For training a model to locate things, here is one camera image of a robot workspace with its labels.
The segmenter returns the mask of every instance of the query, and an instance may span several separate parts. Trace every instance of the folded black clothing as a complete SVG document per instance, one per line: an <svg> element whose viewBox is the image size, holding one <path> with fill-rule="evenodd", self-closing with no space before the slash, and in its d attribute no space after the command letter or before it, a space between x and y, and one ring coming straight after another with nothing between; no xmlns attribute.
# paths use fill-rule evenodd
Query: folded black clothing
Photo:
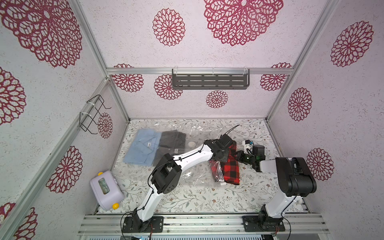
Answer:
<svg viewBox="0 0 384 240"><path fill-rule="evenodd" d="M185 139L187 135L178 130L165 131L161 133L159 146L156 151L153 166L156 166L160 159L167 153L179 155L185 151Z"/></svg>

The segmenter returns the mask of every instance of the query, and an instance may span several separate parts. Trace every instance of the robotic arm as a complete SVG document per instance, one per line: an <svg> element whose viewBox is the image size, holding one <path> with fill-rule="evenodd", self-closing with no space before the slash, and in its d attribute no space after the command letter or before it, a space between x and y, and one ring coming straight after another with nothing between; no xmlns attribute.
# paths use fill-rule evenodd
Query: robotic arm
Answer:
<svg viewBox="0 0 384 240"><path fill-rule="evenodd" d="M137 215L145 222L153 216L155 208L164 194L169 193L177 186L181 174L188 168L212 158L211 148L203 144L198 148L184 154L170 156L165 155L157 164L153 173L151 189L147 193L143 203L138 207Z"/></svg>
<svg viewBox="0 0 384 240"><path fill-rule="evenodd" d="M175 189L182 172L208 160L226 162L232 144L233 140L224 134L220 139L206 140L198 148L184 154L164 155L151 174L150 189L143 203L133 211L132 217L127 217L130 218L127 225L131 232L147 231L155 208L164 194ZM261 172L277 172L278 175L280 189L269 203L262 206L257 217L259 229L274 231L276 225L282 222L282 214L292 203L316 191L316 182L303 158L277 157L260 161L258 167Z"/></svg>
<svg viewBox="0 0 384 240"><path fill-rule="evenodd" d="M232 144L233 140L224 134L220 139L205 140L202 145L189 152L175 156L165 154L151 174L150 189L143 203L132 213L130 229L146 231L161 198L175 189L182 172L208 160L226 162Z"/></svg>

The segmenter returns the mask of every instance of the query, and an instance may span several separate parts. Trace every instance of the light blue shirt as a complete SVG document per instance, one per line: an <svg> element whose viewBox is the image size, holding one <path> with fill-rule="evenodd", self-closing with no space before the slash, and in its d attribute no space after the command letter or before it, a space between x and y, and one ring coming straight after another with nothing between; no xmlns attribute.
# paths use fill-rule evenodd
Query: light blue shirt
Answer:
<svg viewBox="0 0 384 240"><path fill-rule="evenodd" d="M136 137L125 155L123 162L142 166L151 166L159 146L161 132L143 128L137 131Z"/></svg>

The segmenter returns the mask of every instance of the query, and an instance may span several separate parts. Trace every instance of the black robot arm segment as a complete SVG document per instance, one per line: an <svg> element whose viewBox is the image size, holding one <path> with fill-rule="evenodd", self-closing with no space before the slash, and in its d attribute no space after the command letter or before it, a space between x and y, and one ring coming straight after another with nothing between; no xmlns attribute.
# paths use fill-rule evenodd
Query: black robot arm segment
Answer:
<svg viewBox="0 0 384 240"><path fill-rule="evenodd" d="M316 181L304 158L277 157L276 169L280 189L287 197L306 197L316 191Z"/></svg>
<svg viewBox="0 0 384 240"><path fill-rule="evenodd" d="M229 147L233 144L233 140L226 134L222 135L220 139L205 140L204 144L188 153L171 156L170 154L164 155L155 170L153 171L151 182L156 186L157 193L167 194L177 186L181 173L193 165L200 163L201 153L206 151L204 146L209 147L212 156L208 154L202 156L203 161L227 161ZM184 164L183 161L193 161L191 164Z"/></svg>

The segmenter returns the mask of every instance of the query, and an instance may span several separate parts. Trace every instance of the white wall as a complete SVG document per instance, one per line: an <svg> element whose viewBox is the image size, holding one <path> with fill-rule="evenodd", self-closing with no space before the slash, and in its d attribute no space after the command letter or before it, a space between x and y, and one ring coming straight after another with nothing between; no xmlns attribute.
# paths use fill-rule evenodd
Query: white wall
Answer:
<svg viewBox="0 0 384 240"><path fill-rule="evenodd" d="M0 224L104 78L66 1L58 6L66 10L62 11L66 14L66 28L58 24L63 16L55 15L54 8L44 3L23 4L11 8L3 1L0 5ZM24 18L10 17L12 9L25 13L18 15ZM32 14L33 23L28 18ZM46 26L49 36L44 31ZM26 46L24 40L32 45ZM7 81L10 74L17 79L12 82L20 84L16 86L20 92L18 103L22 104L24 96L26 102L18 106L22 112L14 114L14 119L4 114L13 109L8 103L15 104L15 89ZM69 171L78 173L79 178L73 174L62 176L73 183L64 193L45 187L16 232L16 239L52 239L51 235L73 239L80 219L93 212L96 200L89 180L109 167L125 124L109 89L103 97L112 107L105 111L113 120L111 136L105 139L100 134L79 134L73 145L82 154L82 167L72 166L75 170Z"/></svg>
<svg viewBox="0 0 384 240"><path fill-rule="evenodd" d="M125 135L125 119L121 114L110 88L107 88L102 97L105 106L101 107L101 113L107 113L111 117L113 124L110 135L102 135L95 124L91 125L91 131L98 133L95 135L80 130L78 136L71 146L78 149L82 158L81 173L78 180L69 190L57 192L52 184L58 179L54 175L34 203L35 212L38 214L38 225L35 229L34 239L74 239L81 221L86 214L92 214L97 205L89 181L97 176L99 172L108 170L113 161L115 153L120 148L120 139ZM67 170L64 180L70 181L76 175L73 171Z"/></svg>
<svg viewBox="0 0 384 240"><path fill-rule="evenodd" d="M342 1L271 121L285 155L306 158L317 176L317 191L307 198L335 240L382 239L384 234L383 11L381 0ZM335 65L334 43L360 21L372 29L355 25L341 38L358 40L352 51L356 62ZM295 121L288 102L298 88L309 91L311 101L302 106L311 108Z"/></svg>
<svg viewBox="0 0 384 240"><path fill-rule="evenodd" d="M53 67L0 24L0 67L19 80L26 106L0 125L0 205L15 202L103 79L88 43L75 65Z"/></svg>
<svg viewBox="0 0 384 240"><path fill-rule="evenodd" d="M89 1L81 0L84 13L95 35L108 67L272 67L279 63L293 64L318 18L325 0L272 1L254 4L254 1ZM207 14L211 6L222 5L232 20L226 19L223 31L243 39L244 32L261 32L260 16L250 19L254 12L269 12L265 33L244 42L228 43L209 29L212 23ZM171 16L174 31L166 44L159 34L160 21ZM249 22L234 19L247 18ZM207 103L209 90L184 90L174 99L161 98L155 89L159 75L121 75L115 82L132 118L259 118L265 117L279 89L263 89L261 75L251 75L250 86L244 90L223 91L225 105L212 108Z"/></svg>

